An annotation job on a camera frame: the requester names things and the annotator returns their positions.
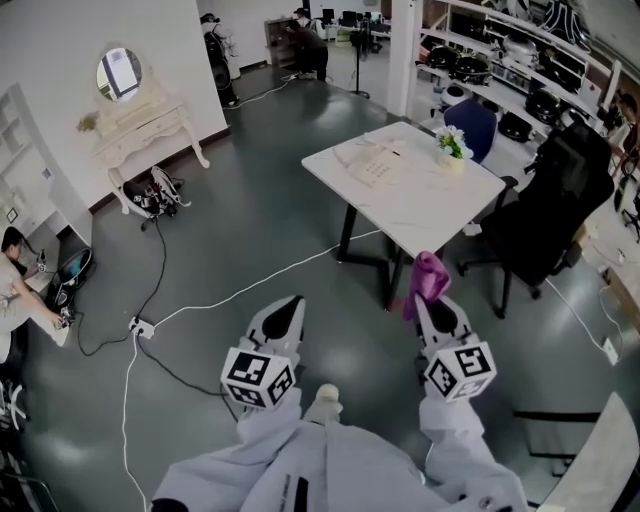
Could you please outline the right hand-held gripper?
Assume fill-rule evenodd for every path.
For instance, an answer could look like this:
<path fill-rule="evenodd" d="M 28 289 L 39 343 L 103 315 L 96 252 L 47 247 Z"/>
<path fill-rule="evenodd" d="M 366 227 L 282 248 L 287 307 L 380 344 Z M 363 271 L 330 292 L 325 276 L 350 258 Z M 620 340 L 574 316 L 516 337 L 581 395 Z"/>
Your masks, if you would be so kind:
<path fill-rule="evenodd" d="M 465 311 L 450 298 L 427 304 L 417 295 L 415 304 L 423 355 L 435 354 L 424 372 L 426 395 L 444 403 L 480 395 L 495 379 L 495 362 L 489 344 L 482 341 L 444 348 L 453 341 L 466 344 L 465 339 L 472 334 Z"/>

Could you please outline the purple knitted cloth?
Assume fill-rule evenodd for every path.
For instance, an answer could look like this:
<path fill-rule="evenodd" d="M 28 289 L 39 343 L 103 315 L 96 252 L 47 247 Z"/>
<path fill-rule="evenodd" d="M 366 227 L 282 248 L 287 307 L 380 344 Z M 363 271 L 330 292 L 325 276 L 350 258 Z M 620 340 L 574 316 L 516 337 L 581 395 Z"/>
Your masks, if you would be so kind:
<path fill-rule="evenodd" d="M 450 284 L 451 277 L 441 259 L 431 252 L 420 252 L 412 264 L 403 319 L 413 321 L 416 318 L 417 297 L 421 297 L 426 305 L 432 305 L 448 290 Z"/>

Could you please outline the white desk telephone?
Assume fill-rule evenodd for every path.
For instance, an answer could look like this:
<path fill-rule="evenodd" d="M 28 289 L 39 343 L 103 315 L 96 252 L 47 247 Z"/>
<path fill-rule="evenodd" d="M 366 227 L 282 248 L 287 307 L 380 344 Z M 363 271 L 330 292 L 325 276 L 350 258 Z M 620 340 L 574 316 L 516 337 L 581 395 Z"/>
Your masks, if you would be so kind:
<path fill-rule="evenodd" d="M 369 187 L 395 185 L 403 170 L 404 160 L 388 148 L 363 148 L 346 164 L 346 171 L 358 182 Z"/>

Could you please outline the person's left forearm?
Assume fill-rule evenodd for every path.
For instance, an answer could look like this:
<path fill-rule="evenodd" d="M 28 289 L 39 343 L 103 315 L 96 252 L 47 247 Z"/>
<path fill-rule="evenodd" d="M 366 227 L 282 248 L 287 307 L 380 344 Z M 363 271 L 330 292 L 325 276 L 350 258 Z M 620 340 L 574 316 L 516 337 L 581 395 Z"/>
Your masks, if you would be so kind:
<path fill-rule="evenodd" d="M 238 447 L 255 460 L 269 460 L 296 432 L 302 418 L 301 390 L 290 389 L 273 410 L 252 410 L 237 423 Z"/>

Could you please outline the person's right forearm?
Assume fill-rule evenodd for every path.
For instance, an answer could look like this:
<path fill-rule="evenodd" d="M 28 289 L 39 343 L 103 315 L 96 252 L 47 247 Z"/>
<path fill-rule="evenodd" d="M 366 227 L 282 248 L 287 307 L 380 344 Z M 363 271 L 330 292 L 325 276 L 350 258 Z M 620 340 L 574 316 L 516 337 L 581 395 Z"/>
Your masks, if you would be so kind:
<path fill-rule="evenodd" d="M 444 402 L 426 396 L 419 406 L 421 432 L 430 440 L 426 475 L 447 483 L 477 476 L 480 467 L 493 461 L 484 440 L 484 427 L 471 403 Z"/>

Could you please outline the white marble table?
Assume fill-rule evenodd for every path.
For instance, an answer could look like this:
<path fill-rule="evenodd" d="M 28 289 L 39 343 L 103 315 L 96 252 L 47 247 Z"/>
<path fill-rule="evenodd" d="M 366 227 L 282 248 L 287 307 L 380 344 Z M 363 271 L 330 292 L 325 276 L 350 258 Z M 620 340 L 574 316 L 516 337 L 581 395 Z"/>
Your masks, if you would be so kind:
<path fill-rule="evenodd" d="M 442 255 L 446 244 L 505 190 L 506 183 L 483 166 L 467 161 L 461 174 L 439 165 L 435 137 L 406 122 L 366 132 L 355 139 L 383 145 L 404 160 L 395 185 L 369 188 L 356 181 L 332 147 L 302 159 L 302 167 L 347 205 L 336 259 L 375 268 L 381 278 L 382 305 L 391 310 L 407 260 L 420 252 Z M 384 258 L 350 251 L 357 217 L 385 238 Z"/>

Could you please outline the black mesh office chair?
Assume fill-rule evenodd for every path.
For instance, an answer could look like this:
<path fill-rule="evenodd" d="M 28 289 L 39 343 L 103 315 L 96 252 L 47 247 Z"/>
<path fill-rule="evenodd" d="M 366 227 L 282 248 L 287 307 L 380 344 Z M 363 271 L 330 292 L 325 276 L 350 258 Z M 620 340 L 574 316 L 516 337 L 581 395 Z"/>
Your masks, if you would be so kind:
<path fill-rule="evenodd" d="M 514 278 L 537 299 L 548 277 L 575 266 L 582 254 L 576 233 L 614 192 L 611 155 L 608 142 L 588 125 L 554 129 L 539 146 L 529 184 L 509 203 L 501 193 L 494 210 L 481 220 L 480 239 L 492 255 L 461 262 L 457 269 L 462 276 L 477 266 L 503 270 L 498 318 L 506 316 Z"/>

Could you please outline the black and white backpack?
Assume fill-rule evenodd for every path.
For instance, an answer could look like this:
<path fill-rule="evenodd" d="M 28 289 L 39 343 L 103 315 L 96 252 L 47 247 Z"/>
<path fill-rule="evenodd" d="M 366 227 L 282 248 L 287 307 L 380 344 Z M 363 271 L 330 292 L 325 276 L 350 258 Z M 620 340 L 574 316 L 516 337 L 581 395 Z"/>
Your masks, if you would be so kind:
<path fill-rule="evenodd" d="M 179 193 L 183 181 L 174 180 L 167 172 L 158 166 L 150 171 L 150 181 L 146 185 L 126 181 L 121 187 L 124 205 L 128 213 L 135 213 L 143 218 L 140 230 L 145 232 L 150 224 L 156 223 L 162 215 L 174 217 L 178 207 L 188 208 L 190 202 L 185 202 Z"/>

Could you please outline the long white table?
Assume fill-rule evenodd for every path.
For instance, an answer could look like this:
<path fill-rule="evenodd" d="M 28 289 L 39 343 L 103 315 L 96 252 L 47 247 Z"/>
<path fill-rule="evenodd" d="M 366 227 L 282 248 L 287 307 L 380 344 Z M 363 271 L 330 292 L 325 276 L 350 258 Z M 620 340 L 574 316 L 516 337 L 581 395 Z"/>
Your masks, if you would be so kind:
<path fill-rule="evenodd" d="M 514 411 L 519 420 L 591 424 L 578 453 L 528 449 L 547 460 L 556 484 L 547 497 L 528 501 L 528 512 L 625 512 L 640 494 L 640 433 L 623 399 L 613 392 L 600 412 Z"/>

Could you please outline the blue chair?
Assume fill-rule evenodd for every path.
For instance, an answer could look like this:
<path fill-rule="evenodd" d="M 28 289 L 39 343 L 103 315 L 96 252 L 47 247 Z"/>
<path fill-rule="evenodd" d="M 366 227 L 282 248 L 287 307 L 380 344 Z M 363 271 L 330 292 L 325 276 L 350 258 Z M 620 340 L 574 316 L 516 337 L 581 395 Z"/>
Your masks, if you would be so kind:
<path fill-rule="evenodd" d="M 465 144 L 473 152 L 471 159 L 482 164 L 494 143 L 497 115 L 476 100 L 467 99 L 449 107 L 444 122 L 464 132 Z"/>

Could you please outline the white dressing table with mirror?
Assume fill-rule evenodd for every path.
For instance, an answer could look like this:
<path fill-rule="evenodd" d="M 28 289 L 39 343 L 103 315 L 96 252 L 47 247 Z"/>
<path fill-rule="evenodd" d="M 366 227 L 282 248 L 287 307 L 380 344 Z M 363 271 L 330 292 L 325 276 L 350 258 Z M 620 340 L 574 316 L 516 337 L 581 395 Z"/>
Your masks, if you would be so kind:
<path fill-rule="evenodd" d="M 122 213 L 145 218 L 147 214 L 124 194 L 125 180 L 119 168 L 128 157 L 183 130 L 199 163 L 209 168 L 210 162 L 196 138 L 185 102 L 165 92 L 145 59 L 119 42 L 110 42 L 100 52 L 98 68 L 104 71 L 106 84 L 95 96 L 97 141 L 91 156 L 106 172 Z"/>

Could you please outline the white shelf rack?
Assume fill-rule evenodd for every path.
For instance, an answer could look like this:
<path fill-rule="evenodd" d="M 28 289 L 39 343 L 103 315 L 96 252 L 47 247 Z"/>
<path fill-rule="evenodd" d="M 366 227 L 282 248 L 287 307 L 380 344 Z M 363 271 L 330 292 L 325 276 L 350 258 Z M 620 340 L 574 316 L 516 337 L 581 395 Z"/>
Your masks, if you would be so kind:
<path fill-rule="evenodd" d="M 546 136 L 561 118 L 599 132 L 619 90 L 622 63 L 600 55 L 569 0 L 433 0 L 417 64 L 495 103 Z"/>

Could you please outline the white pillar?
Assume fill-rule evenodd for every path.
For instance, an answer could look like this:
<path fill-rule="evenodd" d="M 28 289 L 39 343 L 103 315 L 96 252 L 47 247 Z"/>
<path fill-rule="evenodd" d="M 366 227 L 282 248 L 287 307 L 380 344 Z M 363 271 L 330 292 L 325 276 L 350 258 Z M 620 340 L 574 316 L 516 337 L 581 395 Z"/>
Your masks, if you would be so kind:
<path fill-rule="evenodd" d="M 416 82 L 424 0 L 392 0 L 386 109 L 410 117 Z"/>

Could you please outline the black standing fan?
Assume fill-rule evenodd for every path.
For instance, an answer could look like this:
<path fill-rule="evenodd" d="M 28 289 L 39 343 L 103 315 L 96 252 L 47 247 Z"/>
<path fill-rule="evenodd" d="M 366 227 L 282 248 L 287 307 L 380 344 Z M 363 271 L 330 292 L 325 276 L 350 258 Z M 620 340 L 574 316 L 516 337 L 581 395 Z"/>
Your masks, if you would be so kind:
<path fill-rule="evenodd" d="M 351 90 L 352 94 L 370 99 L 370 94 L 361 88 L 360 75 L 361 75 L 361 62 L 368 55 L 369 43 L 371 36 L 371 13 L 366 11 L 363 14 L 362 19 L 358 22 L 356 30 L 351 32 L 350 41 L 355 49 L 355 89 Z"/>

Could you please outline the black white striped bag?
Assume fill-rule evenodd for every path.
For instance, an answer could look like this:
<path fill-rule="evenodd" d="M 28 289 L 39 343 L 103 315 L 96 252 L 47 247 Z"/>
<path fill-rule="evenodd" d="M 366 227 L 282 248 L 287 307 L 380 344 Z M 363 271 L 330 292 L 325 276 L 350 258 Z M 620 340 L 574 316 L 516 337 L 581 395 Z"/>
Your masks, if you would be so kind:
<path fill-rule="evenodd" d="M 569 0 L 549 0 L 541 28 L 585 52 L 591 51 L 591 36 Z"/>

